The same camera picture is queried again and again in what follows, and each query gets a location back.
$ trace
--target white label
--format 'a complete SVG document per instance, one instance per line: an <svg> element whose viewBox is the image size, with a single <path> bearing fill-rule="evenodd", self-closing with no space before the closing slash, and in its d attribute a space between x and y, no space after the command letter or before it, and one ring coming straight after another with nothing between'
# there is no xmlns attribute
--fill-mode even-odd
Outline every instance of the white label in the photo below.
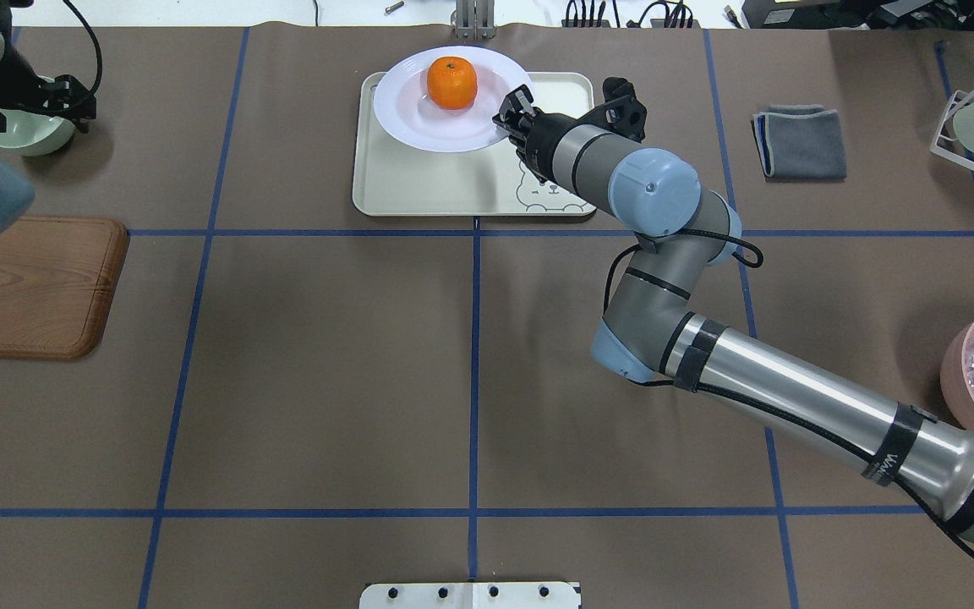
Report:
<svg viewBox="0 0 974 609"><path fill-rule="evenodd" d="M765 25L773 25L778 23L788 23L791 16L796 14L794 8L782 8L780 11L769 11L768 15L765 15Z"/></svg>

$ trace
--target table surface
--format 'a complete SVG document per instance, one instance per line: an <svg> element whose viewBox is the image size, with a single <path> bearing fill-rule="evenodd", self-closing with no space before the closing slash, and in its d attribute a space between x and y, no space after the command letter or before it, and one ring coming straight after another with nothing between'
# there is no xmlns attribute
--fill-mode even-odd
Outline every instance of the table surface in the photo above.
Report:
<svg viewBox="0 0 974 609"><path fill-rule="evenodd" d="M903 494L591 360L632 243L614 219L355 211L360 84L448 27L100 36L92 131L8 159L32 212L131 243L93 354L0 359L0 608L356 606L470 577L579 581L590 608L974 606L974 562ZM693 309L948 417L974 180L927 142L974 34L511 25L488 46L631 78L647 143L737 206L765 266L708 270ZM77 28L19 49L92 76ZM838 108L849 178L766 181L770 103Z"/></svg>
<svg viewBox="0 0 974 609"><path fill-rule="evenodd" d="M317 0L321 25L337 26L394 26L449 23L455 8L453 0L407 0L405 5L386 15L384 8L395 0ZM128 0L125 3L86 3L80 0L78 8L93 25L104 26L247 26L279 20L279 22L313 25L314 4L310 0ZM564 0L495 0L495 22L529 23L558 26L565 16ZM648 5L648 0L617 0L619 23L637 20ZM693 16L707 28L734 27L724 16L724 7L730 5L739 19L742 16L741 0L689 0ZM660 16L661 8L650 11ZM77 17L62 3L41 0L30 8L14 12L15 22L20 25L74 26ZM605 17L614 17L608 5Z"/></svg>

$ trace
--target metal bracket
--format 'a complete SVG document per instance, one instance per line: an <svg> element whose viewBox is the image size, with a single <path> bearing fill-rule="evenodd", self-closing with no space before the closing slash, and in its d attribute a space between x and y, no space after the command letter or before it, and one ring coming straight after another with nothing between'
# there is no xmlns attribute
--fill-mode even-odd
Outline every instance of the metal bracket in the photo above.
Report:
<svg viewBox="0 0 974 609"><path fill-rule="evenodd" d="M457 38L495 38L495 0L457 0L453 12L453 34Z"/></svg>
<svg viewBox="0 0 974 609"><path fill-rule="evenodd" d="M374 584L359 609L580 609L581 586L567 582Z"/></svg>

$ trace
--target white tray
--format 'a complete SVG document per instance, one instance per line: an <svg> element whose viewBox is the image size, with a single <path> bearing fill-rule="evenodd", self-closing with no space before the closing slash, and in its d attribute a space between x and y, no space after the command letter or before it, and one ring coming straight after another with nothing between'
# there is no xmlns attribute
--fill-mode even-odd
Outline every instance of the white tray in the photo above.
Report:
<svg viewBox="0 0 974 609"><path fill-rule="evenodd" d="M595 208L553 184L540 185L507 140L467 153L430 153L394 140L372 102L384 73L359 94L352 202L368 216L587 216ZM532 72L537 107L581 116L593 106L588 78Z"/></svg>

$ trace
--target white floor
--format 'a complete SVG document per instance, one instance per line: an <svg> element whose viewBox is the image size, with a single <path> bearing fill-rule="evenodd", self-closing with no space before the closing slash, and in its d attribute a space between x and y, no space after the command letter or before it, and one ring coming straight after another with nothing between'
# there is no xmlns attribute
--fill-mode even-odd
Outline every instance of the white floor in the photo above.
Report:
<svg viewBox="0 0 974 609"><path fill-rule="evenodd" d="M396 0L317 0L322 25L414 25L449 23L455 0L406 0L405 7L391 15L383 13ZM313 25L312 0L76 0L74 4L93 25L179 26L254 25L267 20ZM614 19L607 3L606 19ZM733 27L724 19L730 4L741 14L741 0L689 0L703 27ZM625 24L637 19L648 0L618 0L619 17ZM566 12L565 0L497 0L495 22L557 26ZM659 17L662 8L649 14ZM61 1L36 0L31 8L14 12L17 25L76 25L77 19Z"/></svg>

